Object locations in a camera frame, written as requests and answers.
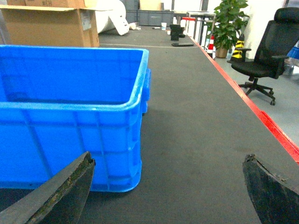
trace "black office chair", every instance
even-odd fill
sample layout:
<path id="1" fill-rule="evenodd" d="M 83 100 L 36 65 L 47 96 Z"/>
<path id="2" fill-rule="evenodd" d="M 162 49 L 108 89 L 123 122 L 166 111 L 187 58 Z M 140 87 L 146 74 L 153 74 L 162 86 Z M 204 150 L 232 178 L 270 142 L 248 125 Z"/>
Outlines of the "black office chair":
<path id="1" fill-rule="evenodd" d="M 258 90 L 272 99 L 271 105 L 275 105 L 273 89 L 258 85 L 259 78 L 270 77 L 278 79 L 285 70 L 287 54 L 299 40 L 299 8 L 287 7 L 276 11 L 274 20 L 269 21 L 263 38 L 258 46 L 254 61 L 246 62 L 246 52 L 251 49 L 236 48 L 242 51 L 242 62 L 232 62 L 232 68 L 249 76 L 249 81 L 239 85 L 242 88 L 250 88 L 246 95 L 253 90 Z"/>

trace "red and white cone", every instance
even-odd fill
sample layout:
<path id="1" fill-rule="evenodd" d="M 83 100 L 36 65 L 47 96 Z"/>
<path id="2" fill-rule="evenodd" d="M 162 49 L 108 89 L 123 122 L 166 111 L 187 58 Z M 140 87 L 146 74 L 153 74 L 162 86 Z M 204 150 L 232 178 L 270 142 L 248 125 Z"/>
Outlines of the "red and white cone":
<path id="1" fill-rule="evenodd" d="M 213 49 L 214 49 L 214 36 L 211 35 L 209 47 L 207 49 L 207 53 L 211 58 L 213 58 Z"/>

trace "chair headrest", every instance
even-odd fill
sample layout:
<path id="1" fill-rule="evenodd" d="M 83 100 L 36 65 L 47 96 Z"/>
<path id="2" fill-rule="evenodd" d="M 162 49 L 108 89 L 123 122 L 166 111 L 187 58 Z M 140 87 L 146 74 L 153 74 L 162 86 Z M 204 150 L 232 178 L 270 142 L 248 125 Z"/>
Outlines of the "chair headrest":
<path id="1" fill-rule="evenodd" d="M 292 22 L 299 23 L 299 8 L 286 7 L 276 11 L 274 20 L 276 22 Z"/>

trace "plant pot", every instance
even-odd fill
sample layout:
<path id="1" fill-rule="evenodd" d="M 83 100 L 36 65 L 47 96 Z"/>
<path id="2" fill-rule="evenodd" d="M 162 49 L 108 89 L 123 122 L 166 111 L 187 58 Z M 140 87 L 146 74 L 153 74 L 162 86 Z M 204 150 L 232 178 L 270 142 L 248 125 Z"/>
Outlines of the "plant pot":
<path id="1" fill-rule="evenodd" d="M 218 48 L 215 53 L 216 57 L 226 58 L 228 55 L 228 50 L 224 48 Z"/>

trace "gray storage bin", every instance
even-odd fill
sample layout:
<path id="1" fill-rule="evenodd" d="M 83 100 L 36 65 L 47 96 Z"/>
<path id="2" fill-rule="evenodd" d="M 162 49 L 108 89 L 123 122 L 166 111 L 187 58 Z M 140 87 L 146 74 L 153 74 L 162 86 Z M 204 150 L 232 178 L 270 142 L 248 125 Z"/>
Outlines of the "gray storage bin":
<path id="1" fill-rule="evenodd" d="M 138 10 L 139 9 L 139 0 L 121 0 L 125 5 L 126 10 Z"/>
<path id="2" fill-rule="evenodd" d="M 126 20 L 128 21 L 128 23 L 138 22 L 137 10 L 127 10 Z"/>
<path id="3" fill-rule="evenodd" d="M 167 26 L 172 24 L 174 12 L 172 11 L 147 11 L 138 10 L 139 25 L 161 26 L 161 22 L 167 22 Z"/>

